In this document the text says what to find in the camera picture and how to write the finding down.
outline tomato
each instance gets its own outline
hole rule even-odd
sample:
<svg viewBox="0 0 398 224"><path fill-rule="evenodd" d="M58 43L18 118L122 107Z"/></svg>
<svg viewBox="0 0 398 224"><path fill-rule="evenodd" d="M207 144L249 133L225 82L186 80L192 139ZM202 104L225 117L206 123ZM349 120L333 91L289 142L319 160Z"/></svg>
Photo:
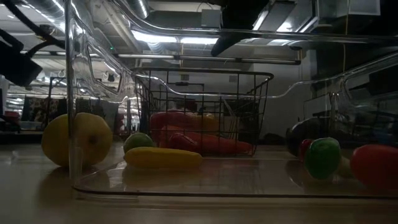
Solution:
<svg viewBox="0 0 398 224"><path fill-rule="evenodd" d="M308 150L308 148L310 147L312 142L313 142L312 139L305 139L303 142L301 142L300 149L298 152L298 159L301 162L304 162L305 153Z"/></svg>
<svg viewBox="0 0 398 224"><path fill-rule="evenodd" d="M350 162L354 176L374 189L398 189L398 149L369 144L355 149Z"/></svg>

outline orange toy vegetable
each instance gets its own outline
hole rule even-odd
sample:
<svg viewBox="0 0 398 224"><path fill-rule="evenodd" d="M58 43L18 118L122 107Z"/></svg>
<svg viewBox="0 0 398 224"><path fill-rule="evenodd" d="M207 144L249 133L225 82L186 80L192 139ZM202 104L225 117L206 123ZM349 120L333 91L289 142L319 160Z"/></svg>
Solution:
<svg viewBox="0 0 398 224"><path fill-rule="evenodd" d="M355 149L350 162L354 176L374 189L398 189L398 149L368 144Z"/></svg>

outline wire basket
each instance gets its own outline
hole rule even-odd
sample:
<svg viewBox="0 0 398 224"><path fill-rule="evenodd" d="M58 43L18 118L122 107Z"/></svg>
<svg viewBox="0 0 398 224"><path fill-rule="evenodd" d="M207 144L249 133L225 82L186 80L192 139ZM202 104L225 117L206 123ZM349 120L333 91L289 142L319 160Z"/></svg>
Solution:
<svg viewBox="0 0 398 224"><path fill-rule="evenodd" d="M148 74L136 78L139 131L150 135L157 146L211 156L254 155L273 74L155 67L133 72ZM195 81L172 81L204 73L229 75L219 89L229 91L208 91L204 83ZM158 85L157 80L165 83Z"/></svg>

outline clear plastic bin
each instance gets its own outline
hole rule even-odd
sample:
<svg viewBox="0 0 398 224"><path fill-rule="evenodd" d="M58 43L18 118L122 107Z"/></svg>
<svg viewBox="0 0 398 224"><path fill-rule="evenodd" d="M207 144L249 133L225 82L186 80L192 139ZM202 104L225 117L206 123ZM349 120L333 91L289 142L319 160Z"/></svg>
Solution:
<svg viewBox="0 0 398 224"><path fill-rule="evenodd" d="M68 2L70 173L76 190L104 197L398 196L394 189L375 189L338 169L314 178L300 161L305 139L336 139L339 166L347 172L357 147L378 144L398 151L398 91L391 85L398 65L396 38L172 29L148 23L123 0ZM104 42L96 25L100 15L122 34L126 52L113 54L113 46ZM215 42L227 37L241 41L212 57ZM90 119L84 133L77 131L79 113L102 117L112 141L98 139L107 135L98 131L104 124ZM172 144L174 134L198 136L196 152L203 162L193 170L127 165L123 144L135 132L148 134L156 146L177 149L184 148ZM102 151L109 143L104 159L94 165L96 172L85 172L82 138L94 146L101 141ZM380 147L371 146L397 161L397 151ZM372 175L368 179L389 179L396 172L380 170L397 166L364 172Z"/></svg>

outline black cable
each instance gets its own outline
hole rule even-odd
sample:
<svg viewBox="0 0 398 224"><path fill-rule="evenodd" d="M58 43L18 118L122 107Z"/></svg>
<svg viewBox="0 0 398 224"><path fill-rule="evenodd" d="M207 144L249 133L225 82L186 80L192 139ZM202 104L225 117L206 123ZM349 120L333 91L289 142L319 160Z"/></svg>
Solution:
<svg viewBox="0 0 398 224"><path fill-rule="evenodd" d="M28 17L26 17L18 7L13 4L10 0L3 0L3 4L12 12L21 22L23 22L27 27L29 27L36 35L43 37L46 41L53 45L56 45L62 49L65 49L65 41L58 40L48 33L44 32L40 27L35 25Z"/></svg>
<svg viewBox="0 0 398 224"><path fill-rule="evenodd" d="M36 46L32 47L28 52L26 52L26 55L29 57L33 57L33 55L35 55L38 50L40 50L46 46L49 46L49 45L54 45L54 44L49 41L41 42L41 43L37 44Z"/></svg>
<svg viewBox="0 0 398 224"><path fill-rule="evenodd" d="M17 49L18 51L21 51L22 49L24 49L24 44L17 40L15 37L9 35L6 31L0 29L0 37L3 38L3 40L5 40L8 44L11 44L12 47L14 47L15 49Z"/></svg>

